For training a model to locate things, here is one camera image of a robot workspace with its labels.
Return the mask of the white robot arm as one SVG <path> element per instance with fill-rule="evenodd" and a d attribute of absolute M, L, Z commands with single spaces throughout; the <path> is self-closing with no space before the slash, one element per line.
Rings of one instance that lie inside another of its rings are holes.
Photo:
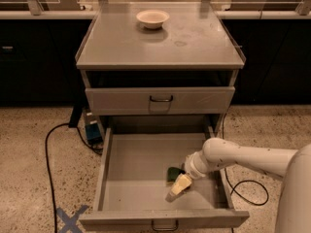
<path fill-rule="evenodd" d="M 255 148 L 210 138 L 186 157 L 185 172 L 168 197 L 174 199 L 194 180 L 234 164 L 282 181 L 274 233 L 311 232 L 311 145 L 299 150 Z"/>

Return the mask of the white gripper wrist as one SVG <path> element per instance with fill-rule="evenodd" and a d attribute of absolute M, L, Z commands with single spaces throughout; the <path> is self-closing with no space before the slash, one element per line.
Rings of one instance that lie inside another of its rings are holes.
<path fill-rule="evenodd" d="M 196 151 L 186 157 L 185 160 L 186 174 L 181 174 L 172 184 L 165 200 L 174 201 L 183 191 L 192 184 L 192 179 L 199 180 L 204 178 L 209 172 L 209 163 L 202 151 Z"/>

